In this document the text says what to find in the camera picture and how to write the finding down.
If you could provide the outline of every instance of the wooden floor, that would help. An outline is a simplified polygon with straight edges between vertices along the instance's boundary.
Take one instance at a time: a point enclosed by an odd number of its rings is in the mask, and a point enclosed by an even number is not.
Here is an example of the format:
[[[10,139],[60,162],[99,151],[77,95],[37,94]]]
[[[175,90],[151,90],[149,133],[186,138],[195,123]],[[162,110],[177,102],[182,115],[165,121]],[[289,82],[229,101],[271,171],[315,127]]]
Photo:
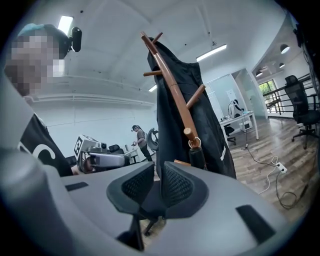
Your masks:
[[[297,123],[290,119],[257,119],[259,140],[256,140],[255,130],[252,128],[247,133],[248,148],[254,159],[258,162],[269,163],[273,156],[278,156],[278,162],[287,168],[286,174],[278,177],[278,193],[281,197],[285,192],[293,192],[299,198],[307,183],[309,187],[302,199],[290,210],[284,209],[276,195],[276,177],[278,170],[271,175],[270,188],[261,194],[268,202],[273,204],[286,218],[293,222],[306,213],[313,197],[319,187],[319,173],[316,171],[315,155],[318,141],[310,137],[307,149],[303,149],[305,136],[298,137],[294,142],[292,137],[299,133]],[[267,174],[273,170],[272,166],[260,164],[253,160],[248,150],[242,150],[246,145],[246,135],[243,132],[236,133],[236,145],[229,142],[231,155],[234,162],[237,180],[247,185],[256,193],[268,187]],[[287,194],[283,197],[284,204],[291,204],[294,196]],[[147,225],[148,220],[140,222],[141,230]],[[152,238],[161,232],[165,222],[162,220],[151,229],[151,236],[143,236],[147,246]]]

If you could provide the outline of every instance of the ceiling light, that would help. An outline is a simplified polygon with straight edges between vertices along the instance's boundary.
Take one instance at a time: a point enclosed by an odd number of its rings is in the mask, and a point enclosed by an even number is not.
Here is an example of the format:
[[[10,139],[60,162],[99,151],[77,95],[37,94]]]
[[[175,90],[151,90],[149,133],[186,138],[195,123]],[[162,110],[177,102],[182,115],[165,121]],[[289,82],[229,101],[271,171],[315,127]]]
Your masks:
[[[149,89],[149,92],[153,92],[155,89],[157,89],[157,85],[155,84],[154,87],[152,87],[151,89]]]
[[[280,46],[280,51],[281,51],[281,54],[285,54],[287,51],[289,51],[290,47],[286,44],[282,44]]]
[[[73,17],[62,16],[58,25],[58,29],[68,35],[73,19]]]
[[[256,76],[256,77],[260,77],[260,76],[262,76],[262,74],[263,74],[263,73],[262,73],[260,70],[258,70],[258,71],[255,73],[255,76]]]
[[[196,61],[197,61],[197,62],[202,61],[202,60],[205,59],[206,57],[209,57],[209,56],[211,56],[212,54],[215,54],[215,53],[217,53],[217,52],[220,52],[220,51],[222,51],[222,50],[224,50],[224,49],[226,49],[226,48],[227,48],[227,45],[226,45],[226,44],[224,44],[224,45],[222,45],[222,46],[219,46],[218,48],[215,48],[215,49],[213,49],[213,50],[211,50],[211,51],[208,51],[208,52],[206,52],[205,54],[202,54],[201,56],[197,57],[197,58],[196,58]]]

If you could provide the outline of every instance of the person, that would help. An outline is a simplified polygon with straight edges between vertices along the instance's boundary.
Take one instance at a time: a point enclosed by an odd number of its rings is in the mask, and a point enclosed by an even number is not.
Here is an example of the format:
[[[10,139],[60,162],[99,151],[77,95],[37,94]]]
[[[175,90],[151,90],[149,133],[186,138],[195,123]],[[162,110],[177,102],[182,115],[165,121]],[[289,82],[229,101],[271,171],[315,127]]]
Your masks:
[[[132,130],[136,132],[136,138],[137,141],[133,142],[133,145],[138,145],[141,152],[143,153],[143,155],[145,156],[145,158],[149,161],[152,162],[152,158],[151,155],[148,151],[148,145],[146,142],[146,134],[145,132],[141,129],[141,127],[139,125],[133,125],[132,126]]]
[[[55,61],[64,59],[68,37],[53,25],[26,25],[11,42],[4,73],[22,97],[36,94],[53,76]],[[77,165],[68,161],[51,138],[44,122],[34,113],[17,148],[57,169],[61,177],[80,174]],[[84,168],[92,171],[90,161]]]

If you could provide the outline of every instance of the ceiling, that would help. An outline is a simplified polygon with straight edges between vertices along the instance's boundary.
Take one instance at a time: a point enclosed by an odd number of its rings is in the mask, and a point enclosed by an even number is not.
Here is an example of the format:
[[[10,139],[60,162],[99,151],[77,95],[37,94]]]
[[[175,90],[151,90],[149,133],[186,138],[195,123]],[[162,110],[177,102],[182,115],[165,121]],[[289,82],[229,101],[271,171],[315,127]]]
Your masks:
[[[301,53],[302,49],[298,47],[297,38],[293,30],[294,27],[291,18],[287,15],[272,44],[252,72],[256,75],[258,70],[262,71],[262,75],[258,77],[259,80],[281,72],[283,69],[279,67],[280,63],[288,64]],[[286,44],[290,47],[290,50],[284,54],[281,54],[280,51],[280,46],[282,44]]]
[[[65,58],[63,77],[40,94],[88,94],[155,103],[148,50],[140,38],[144,31],[159,39],[180,60],[196,57],[216,46],[227,49],[203,63],[221,64],[237,58],[252,38],[260,18],[256,0],[56,0],[44,1],[31,14],[36,24],[58,26],[61,16],[73,16],[72,26],[82,30],[80,52]]]

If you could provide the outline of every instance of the black jacket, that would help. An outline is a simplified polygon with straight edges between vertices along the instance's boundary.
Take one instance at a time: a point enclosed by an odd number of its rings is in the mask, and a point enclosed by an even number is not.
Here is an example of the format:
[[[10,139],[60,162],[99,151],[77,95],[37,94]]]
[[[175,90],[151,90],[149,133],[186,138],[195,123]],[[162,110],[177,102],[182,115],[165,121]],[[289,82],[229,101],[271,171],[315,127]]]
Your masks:
[[[172,72],[186,102],[203,84],[198,63],[184,63],[163,44],[156,47]],[[160,70],[153,55],[147,57],[152,71]],[[157,84],[157,123],[159,131],[157,164],[180,160],[190,163],[188,139],[175,101],[162,75],[154,77]],[[206,92],[190,108],[193,122],[201,139],[204,158],[210,172],[236,178],[234,162],[224,139],[224,134]]]

